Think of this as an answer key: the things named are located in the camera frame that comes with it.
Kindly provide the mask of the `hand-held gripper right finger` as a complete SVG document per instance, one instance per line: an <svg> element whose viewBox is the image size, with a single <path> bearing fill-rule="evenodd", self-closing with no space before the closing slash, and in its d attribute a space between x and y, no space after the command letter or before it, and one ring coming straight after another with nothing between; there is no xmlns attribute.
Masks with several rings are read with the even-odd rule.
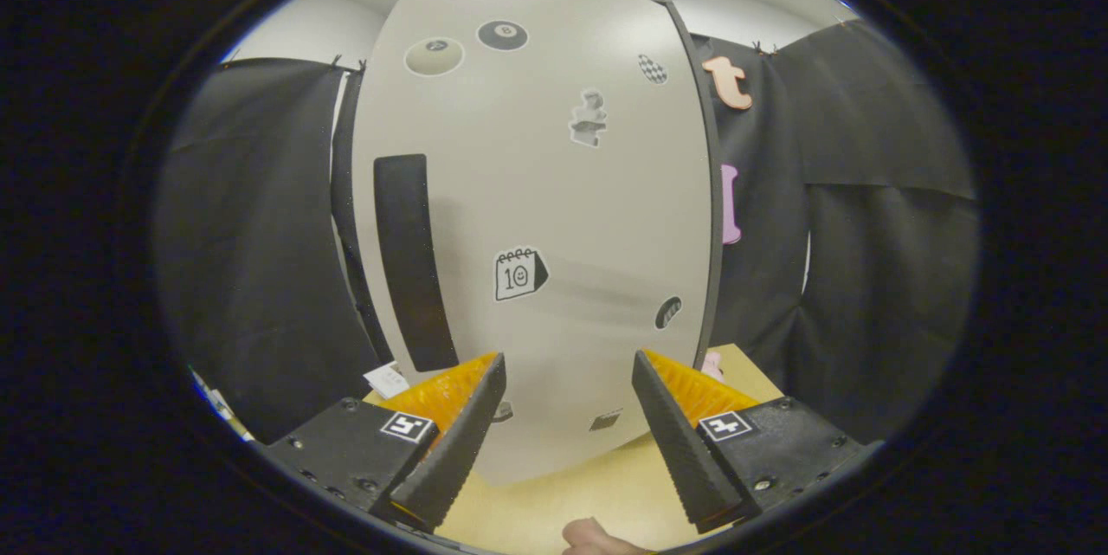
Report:
<svg viewBox="0 0 1108 555"><path fill-rule="evenodd" d="M881 449L849 436L798 398L759 402L649 350L635 354L632 386L698 532L796 507Z"/></svg>

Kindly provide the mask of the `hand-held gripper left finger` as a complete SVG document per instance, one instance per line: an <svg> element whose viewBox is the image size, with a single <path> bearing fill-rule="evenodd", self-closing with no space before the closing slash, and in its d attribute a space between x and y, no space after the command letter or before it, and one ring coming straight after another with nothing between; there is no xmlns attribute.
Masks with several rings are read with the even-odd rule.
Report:
<svg viewBox="0 0 1108 555"><path fill-rule="evenodd" d="M504 392L506 358L481 354L381 403L341 398L261 453L349 507L433 532L466 484Z"/></svg>

